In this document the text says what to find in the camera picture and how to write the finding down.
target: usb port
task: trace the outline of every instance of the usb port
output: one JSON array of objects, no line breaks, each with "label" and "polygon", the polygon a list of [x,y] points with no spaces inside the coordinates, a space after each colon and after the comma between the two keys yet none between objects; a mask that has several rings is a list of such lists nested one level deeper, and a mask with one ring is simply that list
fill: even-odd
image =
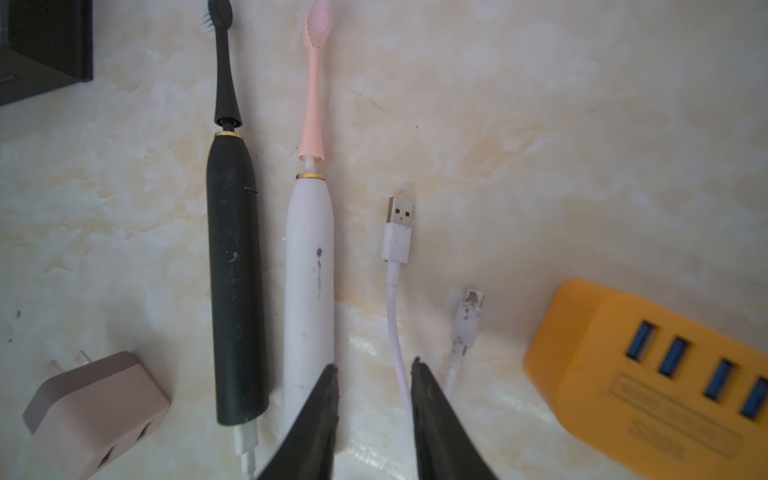
[{"label": "usb port", "polygon": [[637,329],[637,333],[634,334],[634,340],[629,345],[627,356],[635,362],[640,362],[655,332],[656,326],[654,324],[643,321],[640,324],[640,328]]},{"label": "usb port", "polygon": [[761,376],[757,379],[754,388],[752,388],[750,396],[746,398],[744,407],[741,409],[741,416],[753,422],[756,421],[763,410],[766,396],[768,396],[768,380]]},{"label": "usb port", "polygon": [[676,336],[667,352],[667,357],[664,358],[661,367],[659,367],[659,373],[672,378],[677,367],[680,365],[680,361],[683,359],[686,350],[688,350],[688,341]]},{"label": "usb port", "polygon": [[704,390],[704,396],[707,397],[710,400],[713,400],[715,402],[719,402],[720,398],[723,396],[723,390],[725,390],[725,385],[728,384],[728,380],[731,377],[731,374],[735,370],[735,365],[729,362],[728,360],[722,359],[720,361],[720,365],[717,367],[717,370],[715,371],[715,374],[712,375],[712,379],[710,380],[710,384],[707,387],[706,390]]}]

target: pink power adapter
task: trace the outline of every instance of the pink power adapter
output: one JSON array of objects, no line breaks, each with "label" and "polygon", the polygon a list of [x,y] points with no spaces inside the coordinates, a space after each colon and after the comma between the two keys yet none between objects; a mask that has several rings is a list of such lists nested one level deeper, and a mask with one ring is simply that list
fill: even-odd
[{"label": "pink power adapter", "polygon": [[170,403],[130,352],[62,372],[48,364],[50,379],[32,397],[23,419],[35,441],[70,480],[85,480],[147,438]]}]

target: white charging cable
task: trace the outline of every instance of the white charging cable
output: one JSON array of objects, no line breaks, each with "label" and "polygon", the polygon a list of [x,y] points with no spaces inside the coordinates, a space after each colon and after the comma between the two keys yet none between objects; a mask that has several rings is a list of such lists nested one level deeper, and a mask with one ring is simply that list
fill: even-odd
[{"label": "white charging cable", "polygon": [[400,280],[400,265],[408,263],[411,250],[411,223],[413,222],[413,204],[399,197],[389,198],[389,211],[384,226],[384,247],[382,258],[386,260],[386,318],[389,328],[389,346],[395,362],[397,381],[400,384],[402,404],[406,408],[408,421],[413,427],[413,408],[411,407],[411,389],[408,386],[406,365],[402,361],[400,339],[397,333],[397,282]]},{"label": "white charging cable", "polygon": [[[389,346],[395,362],[395,372],[400,385],[402,404],[413,427],[413,407],[411,389],[406,376],[406,365],[402,360],[400,338],[397,333],[397,283],[400,280],[400,265],[408,263],[411,250],[411,224],[413,222],[413,204],[399,197],[389,198],[389,209],[384,226],[384,247],[382,258],[386,268],[386,318],[389,330]],[[443,392],[450,399],[458,380],[458,373],[468,349],[475,344],[475,337],[480,329],[480,314],[485,295],[477,290],[467,290],[464,300],[456,310],[453,320],[453,344],[449,357],[448,378]]]},{"label": "white charging cable", "polygon": [[480,329],[480,313],[485,294],[477,290],[467,290],[462,304],[458,306],[453,319],[453,344],[448,360],[448,378],[443,392],[449,400],[453,395],[467,350],[475,345],[475,337]]}]

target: white electric toothbrush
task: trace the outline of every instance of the white electric toothbrush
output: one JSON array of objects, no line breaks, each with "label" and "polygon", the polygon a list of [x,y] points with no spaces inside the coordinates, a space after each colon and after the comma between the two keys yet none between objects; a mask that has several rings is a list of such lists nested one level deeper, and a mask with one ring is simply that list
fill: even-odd
[{"label": "white electric toothbrush", "polygon": [[325,158],[320,128],[319,61],[330,30],[328,0],[316,0],[304,25],[309,56],[304,129],[286,218],[283,431],[288,432],[326,365],[333,363],[333,208],[315,162]]}]

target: power adapter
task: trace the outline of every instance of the power adapter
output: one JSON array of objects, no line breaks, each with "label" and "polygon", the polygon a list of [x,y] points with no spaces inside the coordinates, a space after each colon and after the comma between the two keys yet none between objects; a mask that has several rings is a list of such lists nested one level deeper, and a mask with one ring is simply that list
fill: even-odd
[{"label": "power adapter", "polygon": [[76,358],[67,372],[48,364],[23,419],[64,477],[85,480],[154,432],[170,403],[133,353]]},{"label": "power adapter", "polygon": [[525,371],[566,430],[645,478],[768,478],[768,356],[652,302],[566,282]]}]

